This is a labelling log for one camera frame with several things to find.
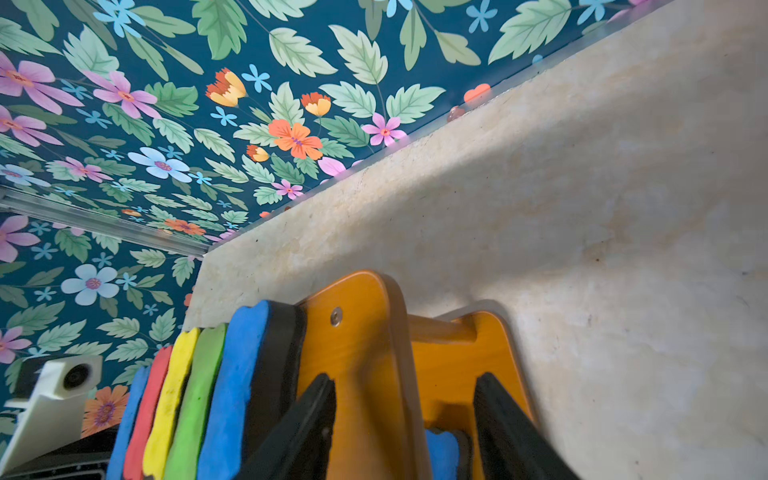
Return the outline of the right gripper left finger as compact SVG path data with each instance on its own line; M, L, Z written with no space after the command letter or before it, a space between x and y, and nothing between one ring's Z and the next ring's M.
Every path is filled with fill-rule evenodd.
M335 382L321 373L248 457L236 477L326 478L335 418Z

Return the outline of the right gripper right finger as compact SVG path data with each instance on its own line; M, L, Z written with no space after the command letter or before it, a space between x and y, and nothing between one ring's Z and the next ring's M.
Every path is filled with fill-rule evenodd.
M473 408L487 479L578 479L492 373L477 379Z

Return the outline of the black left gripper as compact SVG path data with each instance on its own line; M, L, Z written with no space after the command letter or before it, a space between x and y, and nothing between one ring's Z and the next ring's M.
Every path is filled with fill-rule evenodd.
M116 437L116 428L102 430L16 467L1 478L105 479Z

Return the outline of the red eraser top shelf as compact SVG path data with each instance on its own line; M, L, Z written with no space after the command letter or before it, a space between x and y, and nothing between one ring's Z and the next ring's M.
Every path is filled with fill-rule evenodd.
M153 428L156 408L168 371L172 350L171 346L161 349L150 368L130 442L127 446L122 479L140 480L144 478L144 454Z

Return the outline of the yellow eraser top shelf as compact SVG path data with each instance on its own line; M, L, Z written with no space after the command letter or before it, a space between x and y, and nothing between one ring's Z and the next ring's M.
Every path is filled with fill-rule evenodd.
M176 428L178 408L199 335L199 328L183 331L173 345L153 427L145 448L142 473L146 479L162 479L164 476Z

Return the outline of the green eraser top shelf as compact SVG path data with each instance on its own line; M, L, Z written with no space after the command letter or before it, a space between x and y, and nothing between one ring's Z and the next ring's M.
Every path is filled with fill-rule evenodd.
M225 324L199 331L191 369L180 405L164 478L196 479L207 428L211 395L226 339Z

